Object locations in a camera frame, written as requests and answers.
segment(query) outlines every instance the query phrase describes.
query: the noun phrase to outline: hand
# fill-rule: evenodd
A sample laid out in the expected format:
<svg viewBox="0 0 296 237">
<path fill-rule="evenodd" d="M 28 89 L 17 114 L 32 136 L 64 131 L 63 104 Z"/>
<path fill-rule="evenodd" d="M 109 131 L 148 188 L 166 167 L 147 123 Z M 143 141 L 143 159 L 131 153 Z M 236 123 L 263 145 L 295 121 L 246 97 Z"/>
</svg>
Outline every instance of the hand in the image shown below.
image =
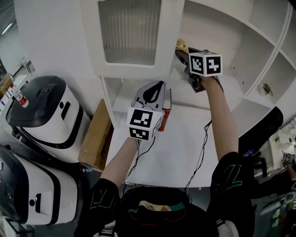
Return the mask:
<svg viewBox="0 0 296 237">
<path fill-rule="evenodd" d="M 287 168 L 288 165 L 291 165 L 291 164 L 285 160 L 285 161 L 283 162 L 283 167 L 284 167 L 284 168 Z"/>
<path fill-rule="evenodd" d="M 208 76 L 208 77 L 200 76 L 200 78 L 202 79 L 201 83 L 204 88 L 207 88 L 212 83 L 218 83 L 217 80 L 212 76 Z"/>
</svg>

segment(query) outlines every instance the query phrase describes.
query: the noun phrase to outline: white wall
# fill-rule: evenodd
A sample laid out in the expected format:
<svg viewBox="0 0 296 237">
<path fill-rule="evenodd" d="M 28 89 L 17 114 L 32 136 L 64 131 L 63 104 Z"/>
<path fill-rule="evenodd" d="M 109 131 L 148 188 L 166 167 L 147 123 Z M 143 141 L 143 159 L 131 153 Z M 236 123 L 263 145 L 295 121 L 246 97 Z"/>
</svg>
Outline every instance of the white wall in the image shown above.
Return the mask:
<svg viewBox="0 0 296 237">
<path fill-rule="evenodd" d="M 296 117 L 296 79 L 292 82 L 285 94 L 276 103 L 284 115 L 283 125 Z"/>
<path fill-rule="evenodd" d="M 17 72 L 25 55 L 17 26 L 0 35 L 0 59 L 8 73 L 13 75 Z"/>
<path fill-rule="evenodd" d="M 93 114 L 104 91 L 91 66 L 79 0 L 15 0 L 14 8 L 21 42 L 37 74 L 63 78 Z"/>
</svg>

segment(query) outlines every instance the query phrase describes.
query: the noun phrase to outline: ceiling light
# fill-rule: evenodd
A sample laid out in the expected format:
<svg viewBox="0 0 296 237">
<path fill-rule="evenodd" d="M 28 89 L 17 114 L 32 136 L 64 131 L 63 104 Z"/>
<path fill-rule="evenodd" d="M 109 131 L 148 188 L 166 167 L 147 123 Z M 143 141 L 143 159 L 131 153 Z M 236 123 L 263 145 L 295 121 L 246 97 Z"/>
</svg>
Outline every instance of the ceiling light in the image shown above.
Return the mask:
<svg viewBox="0 0 296 237">
<path fill-rule="evenodd" d="M 9 30 L 9 28 L 12 26 L 12 23 L 10 23 L 6 28 L 5 30 L 1 33 L 1 35 L 3 35 L 6 31 Z"/>
</svg>

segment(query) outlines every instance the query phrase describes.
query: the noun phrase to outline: small object on shelf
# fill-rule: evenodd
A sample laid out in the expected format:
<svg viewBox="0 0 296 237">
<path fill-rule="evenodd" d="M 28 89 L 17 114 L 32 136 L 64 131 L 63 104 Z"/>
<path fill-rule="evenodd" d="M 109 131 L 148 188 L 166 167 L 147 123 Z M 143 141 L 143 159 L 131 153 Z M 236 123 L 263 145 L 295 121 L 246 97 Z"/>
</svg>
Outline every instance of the small object on shelf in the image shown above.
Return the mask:
<svg viewBox="0 0 296 237">
<path fill-rule="evenodd" d="M 263 86 L 260 88 L 260 94 L 265 97 L 273 96 L 270 86 L 266 83 L 263 83 Z"/>
<path fill-rule="evenodd" d="M 149 83 L 137 91 L 126 121 L 131 138 L 151 140 L 155 137 L 164 115 L 165 91 L 163 81 Z"/>
</svg>

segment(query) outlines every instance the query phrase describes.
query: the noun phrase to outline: person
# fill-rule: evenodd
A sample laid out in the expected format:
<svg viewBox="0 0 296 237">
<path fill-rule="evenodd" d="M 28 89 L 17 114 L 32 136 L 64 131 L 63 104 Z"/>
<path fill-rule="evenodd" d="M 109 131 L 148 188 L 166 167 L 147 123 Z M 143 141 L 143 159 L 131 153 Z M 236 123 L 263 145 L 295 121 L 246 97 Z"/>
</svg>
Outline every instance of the person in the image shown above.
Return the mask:
<svg viewBox="0 0 296 237">
<path fill-rule="evenodd" d="M 278 196 L 289 192 L 296 182 L 296 165 L 283 161 L 284 171 L 274 175 L 271 179 L 259 184 L 255 180 L 250 189 L 250 198 L 257 199 L 276 194 Z"/>
<path fill-rule="evenodd" d="M 75 236 L 253 235 L 254 209 L 245 189 L 234 120 L 220 83 L 203 77 L 202 85 L 209 98 L 219 161 L 212 175 L 207 211 L 191 204 L 186 193 L 176 188 L 132 188 L 120 199 L 118 188 L 138 147 L 137 140 L 127 138 L 90 190 Z M 110 230 L 109 223 L 114 220 Z"/>
</svg>

